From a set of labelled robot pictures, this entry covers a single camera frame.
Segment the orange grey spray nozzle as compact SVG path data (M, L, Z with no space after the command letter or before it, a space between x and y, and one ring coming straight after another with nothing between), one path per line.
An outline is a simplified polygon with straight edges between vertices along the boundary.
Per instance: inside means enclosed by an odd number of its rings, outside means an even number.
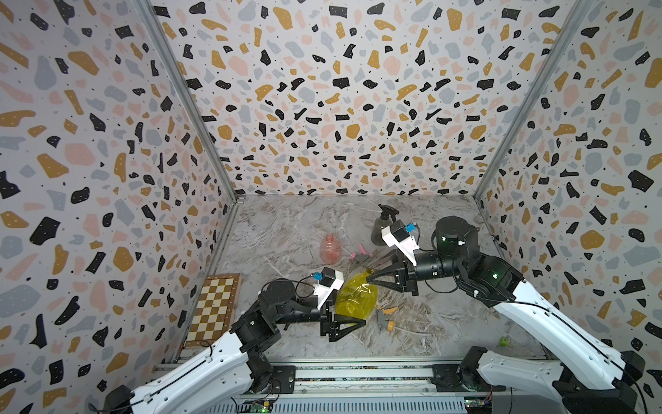
M377 306L376 308L377 325L379 326L379 329L381 329L381 331L394 332L396 330L396 324L393 320L390 319L390 316L392 316L397 310L398 310L397 306L391 308L384 308L381 305Z

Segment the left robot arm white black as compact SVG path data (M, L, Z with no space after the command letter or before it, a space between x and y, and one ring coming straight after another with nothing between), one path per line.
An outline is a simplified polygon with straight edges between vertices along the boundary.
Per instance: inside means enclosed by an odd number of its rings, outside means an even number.
M335 315L333 301L321 306L298 298L296 284L276 279L229 331L176 369L134 390L119 386L109 393L103 413L201 413L243 393L267 390L273 366L265 357L281 338L281 324L318 323L322 336L336 342L365 326L365 320Z

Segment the smoky grey spray bottle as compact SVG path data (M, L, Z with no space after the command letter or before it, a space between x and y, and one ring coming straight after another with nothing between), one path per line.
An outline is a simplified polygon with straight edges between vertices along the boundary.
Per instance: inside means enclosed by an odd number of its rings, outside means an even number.
M386 245L383 236L382 230L388 228L392 224L392 220L389 217L382 218L378 217L372 226L371 233L371 242L377 247L384 247Z

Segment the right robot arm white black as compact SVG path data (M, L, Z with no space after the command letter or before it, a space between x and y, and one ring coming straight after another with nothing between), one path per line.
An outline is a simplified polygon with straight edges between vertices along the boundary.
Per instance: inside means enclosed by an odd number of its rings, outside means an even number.
M456 386L515 388L560 403L570 413L633 413L644 400L637 383L643 358L596 339L508 262L482 253L476 227L461 217L440 219L431 250L420 249L411 234L416 228L396 220L381 230L392 262L368 276L369 284L417 296L419 283L450 278L458 290L517 323L554 356L531 361L474 346L452 376Z

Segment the yellow spray bottle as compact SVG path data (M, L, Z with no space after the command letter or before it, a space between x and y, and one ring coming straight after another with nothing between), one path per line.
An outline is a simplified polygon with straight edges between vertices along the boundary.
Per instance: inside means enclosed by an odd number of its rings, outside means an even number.
M379 297L378 287L367 282L371 274L371 271L356 274L344 283L335 304L335 312L338 315L369 319Z

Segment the black spray nozzle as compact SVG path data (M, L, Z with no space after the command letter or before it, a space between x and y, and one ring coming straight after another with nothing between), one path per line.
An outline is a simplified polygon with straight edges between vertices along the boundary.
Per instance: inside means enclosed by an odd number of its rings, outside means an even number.
M379 204L379 209L381 210L379 220L384 226L389 226L396 222L398 215L400 214L399 210L390 205Z

